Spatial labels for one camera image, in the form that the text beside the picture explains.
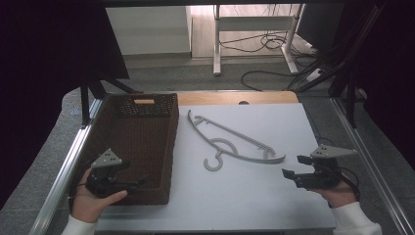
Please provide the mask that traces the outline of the white table mat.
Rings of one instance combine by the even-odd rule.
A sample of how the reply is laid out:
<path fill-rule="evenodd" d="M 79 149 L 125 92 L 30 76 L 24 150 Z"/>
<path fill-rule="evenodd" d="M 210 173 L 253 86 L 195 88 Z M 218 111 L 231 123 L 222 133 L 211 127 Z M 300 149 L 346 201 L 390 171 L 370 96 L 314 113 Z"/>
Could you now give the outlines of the white table mat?
<path fill-rule="evenodd" d="M 223 155 L 223 167 L 209 171 L 204 159 L 217 165 L 216 150 L 191 126 L 187 112 L 228 126 L 272 147 L 279 164 L 254 164 Z M 302 104 L 182 106 L 173 152 L 172 184 L 164 206 L 109 207 L 98 233 L 240 232 L 332 228 L 335 220 L 317 194 L 296 187 L 282 169 L 308 172 L 299 155 L 317 147 Z M 240 154 L 261 159 L 263 152 L 232 134 L 202 123 L 208 137 L 232 141 Z"/>

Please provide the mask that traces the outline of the white power strip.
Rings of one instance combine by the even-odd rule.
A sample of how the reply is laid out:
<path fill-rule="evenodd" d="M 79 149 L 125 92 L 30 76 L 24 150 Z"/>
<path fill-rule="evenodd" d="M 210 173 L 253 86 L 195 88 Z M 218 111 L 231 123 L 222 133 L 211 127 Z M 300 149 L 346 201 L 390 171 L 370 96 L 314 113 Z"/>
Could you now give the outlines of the white power strip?
<path fill-rule="evenodd" d="M 322 69 L 316 69 L 315 71 L 313 71 L 307 78 L 306 80 L 308 82 L 313 81 L 314 79 L 316 79 L 318 76 L 320 76 L 321 74 L 323 74 L 324 71 Z"/>

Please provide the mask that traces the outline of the white desk frame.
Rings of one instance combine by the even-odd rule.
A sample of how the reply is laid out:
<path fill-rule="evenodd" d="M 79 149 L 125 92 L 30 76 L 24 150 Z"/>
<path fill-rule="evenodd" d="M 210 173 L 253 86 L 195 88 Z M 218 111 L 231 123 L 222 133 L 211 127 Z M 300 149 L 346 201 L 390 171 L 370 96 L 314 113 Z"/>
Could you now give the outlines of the white desk frame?
<path fill-rule="evenodd" d="M 214 47 L 213 74 L 221 75 L 221 53 L 219 35 L 228 31 L 286 31 L 287 38 L 281 47 L 281 52 L 291 74 L 299 70 L 291 53 L 292 42 L 296 34 L 303 4 L 299 4 L 297 12 L 292 16 L 254 16 L 254 17 L 221 17 L 220 6 L 213 6 L 214 15 Z"/>

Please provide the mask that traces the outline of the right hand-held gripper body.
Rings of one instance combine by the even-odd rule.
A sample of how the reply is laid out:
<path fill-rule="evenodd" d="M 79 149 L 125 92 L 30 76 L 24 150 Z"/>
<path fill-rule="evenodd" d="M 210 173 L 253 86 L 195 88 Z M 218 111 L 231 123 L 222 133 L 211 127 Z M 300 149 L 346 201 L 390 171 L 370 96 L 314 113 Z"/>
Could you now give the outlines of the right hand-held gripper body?
<path fill-rule="evenodd" d="M 305 189 L 331 189 L 338 186 L 342 180 L 342 171 L 337 158 L 355 154 L 355 150 L 321 144 L 309 155 L 313 164 L 307 165 L 311 165 L 314 171 L 299 174 L 297 186 Z"/>

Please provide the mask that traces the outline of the person's right hand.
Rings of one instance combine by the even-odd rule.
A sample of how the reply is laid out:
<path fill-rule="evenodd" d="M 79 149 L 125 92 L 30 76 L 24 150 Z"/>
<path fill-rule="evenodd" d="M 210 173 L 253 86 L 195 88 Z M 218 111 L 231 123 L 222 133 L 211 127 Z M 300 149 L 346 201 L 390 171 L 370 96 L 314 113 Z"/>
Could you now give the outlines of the person's right hand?
<path fill-rule="evenodd" d="M 332 208 L 339 208 L 357 201 L 352 188 L 343 181 L 335 188 L 313 189 L 313 192 L 320 194 Z"/>

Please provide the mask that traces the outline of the grey plastic clothes hanger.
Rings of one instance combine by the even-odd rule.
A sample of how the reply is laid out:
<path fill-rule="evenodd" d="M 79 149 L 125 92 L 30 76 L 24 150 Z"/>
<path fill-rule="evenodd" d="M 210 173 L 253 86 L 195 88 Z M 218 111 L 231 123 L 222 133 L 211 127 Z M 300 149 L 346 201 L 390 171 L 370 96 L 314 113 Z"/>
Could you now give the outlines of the grey plastic clothes hanger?
<path fill-rule="evenodd" d="M 212 166 L 209 164 L 208 159 L 204 159 L 204 167 L 205 169 L 209 171 L 219 171 L 223 167 L 223 155 L 230 156 L 232 158 L 235 158 L 240 161 L 254 163 L 254 164 L 261 164 L 261 165 L 276 165 L 281 163 L 286 156 L 283 155 L 281 157 L 276 156 L 275 150 L 262 143 L 259 142 L 250 136 L 247 136 L 241 132 L 238 132 L 237 130 L 234 130 L 228 126 L 225 126 L 221 123 L 218 123 L 214 120 L 211 120 L 207 117 L 203 116 L 194 116 L 192 114 L 192 111 L 189 110 L 187 112 L 187 119 L 189 120 L 191 126 L 194 128 L 194 130 L 205 140 L 207 141 L 211 147 L 213 147 L 216 150 L 215 159 L 217 160 L 217 165 Z M 259 150 L 263 152 L 263 156 L 261 159 L 259 158 L 251 158 L 248 156 L 244 156 L 239 153 L 237 147 L 235 144 L 230 141 L 229 139 L 223 138 L 223 137 L 208 137 L 206 134 L 204 134 L 201 129 L 200 125 L 202 123 L 205 124 L 211 124 L 212 126 L 215 126 L 224 132 L 227 132 L 229 134 L 232 134 L 233 136 L 236 136 L 250 144 L 253 144 L 254 146 L 258 147 Z"/>

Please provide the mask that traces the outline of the white cabinet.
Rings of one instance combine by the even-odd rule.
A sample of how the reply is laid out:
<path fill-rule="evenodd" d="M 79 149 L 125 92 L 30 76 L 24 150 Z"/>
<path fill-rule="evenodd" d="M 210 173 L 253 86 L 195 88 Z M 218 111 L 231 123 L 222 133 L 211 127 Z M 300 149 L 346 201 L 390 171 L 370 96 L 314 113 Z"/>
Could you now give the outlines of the white cabinet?
<path fill-rule="evenodd" d="M 185 6 L 107 8 L 122 55 L 190 53 Z"/>

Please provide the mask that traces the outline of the aluminium frame rail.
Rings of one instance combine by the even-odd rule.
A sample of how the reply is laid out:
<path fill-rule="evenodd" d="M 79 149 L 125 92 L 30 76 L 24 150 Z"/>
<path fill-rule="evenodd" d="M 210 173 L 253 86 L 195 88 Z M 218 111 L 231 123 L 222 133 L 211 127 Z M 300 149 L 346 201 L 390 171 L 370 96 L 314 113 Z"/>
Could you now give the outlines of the aluminium frame rail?
<path fill-rule="evenodd" d="M 377 192 L 380 195 L 392 221 L 397 228 L 400 235 L 415 235 L 415 225 L 412 225 L 408 220 L 406 212 L 403 206 L 398 201 L 394 192 L 388 185 L 384 176 L 379 171 L 375 161 L 372 158 L 367 146 L 362 140 L 356 127 L 353 127 L 346 118 L 346 108 L 342 104 L 339 98 L 330 98 L 330 102 L 334 107 L 344 129 L 350 138 L 353 147 L 358 153 L 360 160 L 362 161 L 365 169 L 371 178 Z"/>
<path fill-rule="evenodd" d="M 37 218 L 28 233 L 28 235 L 46 235 L 49 226 L 56 214 L 60 202 L 63 200 L 69 186 L 73 170 L 78 163 L 80 152 L 86 143 L 86 139 L 91 131 L 93 122 L 102 107 L 103 101 L 95 99 L 90 108 L 90 117 L 92 120 L 89 124 L 81 127 L 69 148 L 65 160 L 55 178 L 55 181 L 40 209 Z"/>

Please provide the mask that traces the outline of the person's left hand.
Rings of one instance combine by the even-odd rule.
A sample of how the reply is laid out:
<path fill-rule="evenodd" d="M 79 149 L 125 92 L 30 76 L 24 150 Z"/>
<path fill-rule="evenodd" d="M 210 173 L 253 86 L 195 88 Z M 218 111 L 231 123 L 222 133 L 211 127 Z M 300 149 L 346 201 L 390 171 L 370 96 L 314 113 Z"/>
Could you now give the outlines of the person's left hand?
<path fill-rule="evenodd" d="M 72 210 L 70 215 L 80 221 L 95 223 L 98 221 L 103 210 L 127 196 L 127 191 L 122 190 L 111 194 L 106 198 L 94 196 L 87 188 L 86 182 L 91 169 L 88 168 L 82 175 L 75 188 Z"/>

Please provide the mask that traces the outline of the brown woven basket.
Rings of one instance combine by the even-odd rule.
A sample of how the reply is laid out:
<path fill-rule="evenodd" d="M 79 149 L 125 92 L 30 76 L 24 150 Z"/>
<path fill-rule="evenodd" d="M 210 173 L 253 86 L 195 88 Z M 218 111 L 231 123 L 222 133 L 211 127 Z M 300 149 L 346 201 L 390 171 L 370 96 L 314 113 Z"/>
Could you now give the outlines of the brown woven basket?
<path fill-rule="evenodd" d="M 179 119 L 175 94 L 111 95 L 92 121 L 75 175 L 80 177 L 107 150 L 129 167 L 115 174 L 120 183 L 138 182 L 121 206 L 166 205 Z"/>

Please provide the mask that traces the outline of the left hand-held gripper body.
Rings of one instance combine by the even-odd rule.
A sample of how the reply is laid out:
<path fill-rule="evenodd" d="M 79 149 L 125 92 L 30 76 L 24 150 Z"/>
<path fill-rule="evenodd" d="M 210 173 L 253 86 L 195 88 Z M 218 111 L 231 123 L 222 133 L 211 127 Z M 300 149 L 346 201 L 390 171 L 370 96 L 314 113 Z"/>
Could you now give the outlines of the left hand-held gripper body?
<path fill-rule="evenodd" d="M 128 183 L 115 179 L 114 166 L 124 162 L 111 149 L 106 150 L 92 164 L 86 188 L 96 197 L 106 198 L 116 192 L 127 190 Z"/>

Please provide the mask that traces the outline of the black metal stand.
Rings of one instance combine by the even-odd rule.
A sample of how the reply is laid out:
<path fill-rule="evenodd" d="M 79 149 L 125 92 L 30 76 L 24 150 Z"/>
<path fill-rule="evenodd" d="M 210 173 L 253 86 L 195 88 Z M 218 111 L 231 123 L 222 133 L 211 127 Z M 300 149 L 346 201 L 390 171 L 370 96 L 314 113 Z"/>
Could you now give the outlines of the black metal stand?
<path fill-rule="evenodd" d="M 120 82 L 119 80 L 104 75 L 101 72 L 91 72 L 86 73 L 80 79 L 80 94 L 81 94 L 81 113 L 82 113 L 82 123 L 81 128 L 85 128 L 91 121 L 91 115 L 89 112 L 89 92 L 92 92 L 92 95 L 96 99 L 104 99 L 108 92 L 102 84 L 102 80 L 111 84 L 112 86 L 119 88 L 127 94 L 142 94 L 142 91 L 135 90 L 126 84 Z"/>
<path fill-rule="evenodd" d="M 346 47 L 342 60 L 336 63 L 330 70 L 318 75 L 314 80 L 294 89 L 295 92 L 302 93 L 333 77 L 334 81 L 328 89 L 328 94 L 330 97 L 339 98 L 346 90 L 346 120 L 352 127 L 355 127 L 354 103 L 356 101 L 356 82 L 353 78 L 353 66 L 358 53 L 361 51 L 375 22 L 385 9 L 387 2 L 388 0 L 369 0 L 369 11 L 357 25 L 357 29 L 352 29 L 349 32 L 352 41 Z"/>

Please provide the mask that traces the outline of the dark curtain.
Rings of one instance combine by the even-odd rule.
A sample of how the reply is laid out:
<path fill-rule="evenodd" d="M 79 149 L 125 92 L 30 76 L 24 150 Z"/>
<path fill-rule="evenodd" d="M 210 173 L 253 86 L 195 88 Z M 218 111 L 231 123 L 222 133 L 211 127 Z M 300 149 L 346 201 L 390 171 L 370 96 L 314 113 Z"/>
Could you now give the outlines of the dark curtain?
<path fill-rule="evenodd" d="M 104 7 L 0 0 L 0 210 L 83 80 L 127 78 Z"/>
<path fill-rule="evenodd" d="M 389 0 L 352 64 L 364 109 L 415 169 L 415 0 Z"/>

